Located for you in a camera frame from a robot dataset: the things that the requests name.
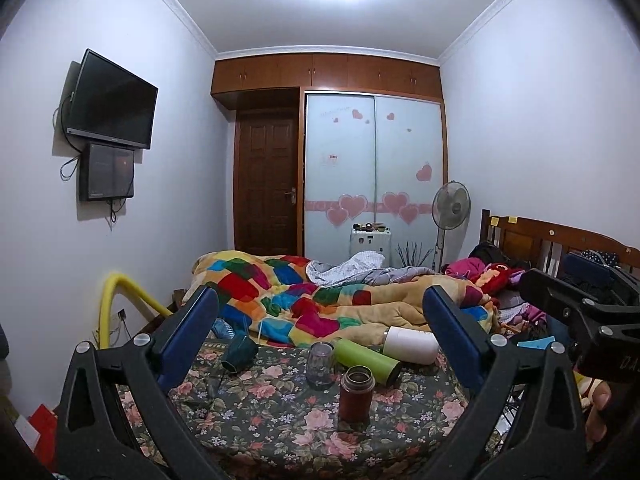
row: hand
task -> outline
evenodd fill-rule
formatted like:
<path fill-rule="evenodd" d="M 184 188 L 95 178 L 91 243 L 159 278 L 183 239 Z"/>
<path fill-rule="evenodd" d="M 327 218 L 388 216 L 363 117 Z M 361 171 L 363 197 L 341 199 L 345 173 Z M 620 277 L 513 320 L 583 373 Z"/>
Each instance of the hand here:
<path fill-rule="evenodd" d="M 601 441 L 607 434 L 607 426 L 602 420 L 599 411 L 604 410 L 611 399 L 609 385 L 602 381 L 593 391 L 593 408 L 587 419 L 587 442 L 592 446 L 594 442 Z"/>

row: wooden headboard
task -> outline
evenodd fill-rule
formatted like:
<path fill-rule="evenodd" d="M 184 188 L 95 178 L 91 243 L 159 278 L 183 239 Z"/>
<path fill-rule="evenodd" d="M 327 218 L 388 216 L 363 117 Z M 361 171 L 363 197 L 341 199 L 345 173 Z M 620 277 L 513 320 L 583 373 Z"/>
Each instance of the wooden headboard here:
<path fill-rule="evenodd" d="M 605 251 L 620 257 L 621 267 L 637 274 L 640 251 L 607 236 L 531 218 L 492 216 L 482 210 L 480 241 L 488 240 L 508 257 L 528 261 L 532 267 L 555 276 L 562 256 L 571 251 Z"/>

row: yellow tube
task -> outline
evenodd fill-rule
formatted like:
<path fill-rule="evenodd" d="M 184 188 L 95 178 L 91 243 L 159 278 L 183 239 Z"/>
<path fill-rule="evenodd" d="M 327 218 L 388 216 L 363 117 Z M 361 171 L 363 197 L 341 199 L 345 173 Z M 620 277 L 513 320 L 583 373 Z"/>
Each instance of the yellow tube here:
<path fill-rule="evenodd" d="M 98 320 L 98 346 L 109 347 L 109 320 L 111 318 L 111 303 L 116 287 L 121 285 L 127 292 L 139 297 L 158 314 L 169 317 L 172 313 L 167 307 L 162 306 L 152 298 L 145 289 L 134 282 L 129 276 L 121 272 L 112 272 L 104 282 L 102 299 L 100 300 L 100 318 Z"/>

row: colorful patchwork quilt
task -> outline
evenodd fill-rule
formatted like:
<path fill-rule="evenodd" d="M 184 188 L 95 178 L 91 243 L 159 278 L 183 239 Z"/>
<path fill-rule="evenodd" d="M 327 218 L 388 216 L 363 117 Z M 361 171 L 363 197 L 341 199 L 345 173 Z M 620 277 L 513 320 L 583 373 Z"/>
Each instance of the colorful patchwork quilt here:
<path fill-rule="evenodd" d="M 422 296 L 432 285 L 441 285 L 487 332 L 497 324 L 490 297 L 467 280 L 438 274 L 407 283 L 322 288 L 307 279 L 308 262 L 301 256 L 240 251 L 205 254 L 193 266 L 184 301 L 209 282 L 220 299 L 220 317 L 272 346 L 308 346 L 335 337 L 365 346 L 380 344 L 390 326 L 428 332 Z"/>

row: pink clothing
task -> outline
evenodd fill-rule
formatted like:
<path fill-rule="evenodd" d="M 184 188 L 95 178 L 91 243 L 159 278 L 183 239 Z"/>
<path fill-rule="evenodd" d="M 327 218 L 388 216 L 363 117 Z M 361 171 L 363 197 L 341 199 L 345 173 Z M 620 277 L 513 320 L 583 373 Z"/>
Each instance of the pink clothing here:
<path fill-rule="evenodd" d="M 480 258 L 464 258 L 449 264 L 444 273 L 455 278 L 465 278 L 470 282 L 476 282 L 480 274 L 484 272 L 486 264 Z"/>

